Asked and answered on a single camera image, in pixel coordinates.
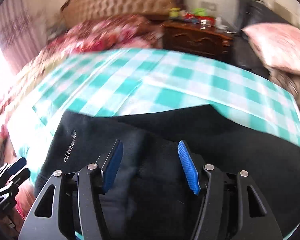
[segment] teal checkered blanket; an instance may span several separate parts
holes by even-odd
[[[204,104],[212,104],[234,122],[300,147],[300,113],[287,91],[220,61],[157,49],[69,57],[22,101],[8,128],[34,181],[66,109],[114,116]]]

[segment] carved wooden drawer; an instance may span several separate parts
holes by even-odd
[[[163,48],[228,61],[232,37],[214,27],[200,30],[200,26],[165,22]]]

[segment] silver screw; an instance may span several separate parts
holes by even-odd
[[[95,163],[90,163],[90,164],[88,165],[88,170],[95,170],[97,167],[98,167],[97,164],[95,164]]]
[[[206,164],[204,166],[204,168],[207,170],[207,171],[212,171],[214,169],[214,166],[212,164]]]
[[[249,173],[247,171],[240,171],[240,175],[242,177],[248,177],[249,176]]]
[[[55,176],[55,177],[59,177],[61,174],[62,174],[61,170],[56,170],[53,172],[53,176]]]

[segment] black bracket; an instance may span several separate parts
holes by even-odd
[[[109,239],[99,194],[113,185],[123,156],[123,143],[117,140],[108,155],[79,172],[55,171],[36,198],[19,234],[19,240],[75,239],[72,192],[78,191],[79,218],[85,240]]]
[[[0,219],[7,216],[17,204],[15,198],[19,192],[18,187],[30,177],[30,171],[25,165],[26,159],[22,157],[0,168]]]
[[[232,240],[282,240],[282,234],[271,208],[247,171],[237,174],[238,232]]]
[[[209,182],[191,239],[217,239],[223,203],[223,173],[211,164],[202,167],[202,172]]]

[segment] black metal clamp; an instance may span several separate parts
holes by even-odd
[[[191,157],[204,192],[191,240],[283,239],[269,204],[247,171],[223,173],[201,155]],[[236,203],[229,201],[229,194]],[[235,212],[231,205],[236,205]]]
[[[15,198],[18,188],[30,177],[30,171],[25,165],[26,159],[22,157],[15,163],[6,163],[0,168],[0,219],[7,216],[17,204]]]

